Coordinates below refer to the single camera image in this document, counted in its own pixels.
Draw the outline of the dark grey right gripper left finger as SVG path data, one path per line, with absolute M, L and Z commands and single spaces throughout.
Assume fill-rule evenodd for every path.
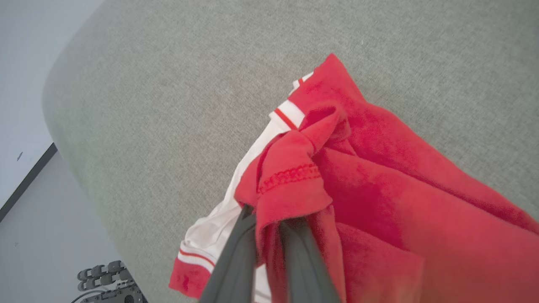
M 255 290 L 256 216 L 246 205 L 206 283 L 200 303 L 252 303 Z

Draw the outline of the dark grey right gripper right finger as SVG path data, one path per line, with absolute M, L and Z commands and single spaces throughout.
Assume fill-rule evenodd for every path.
M 312 230 L 305 218 L 280 223 L 290 303 L 339 303 Z

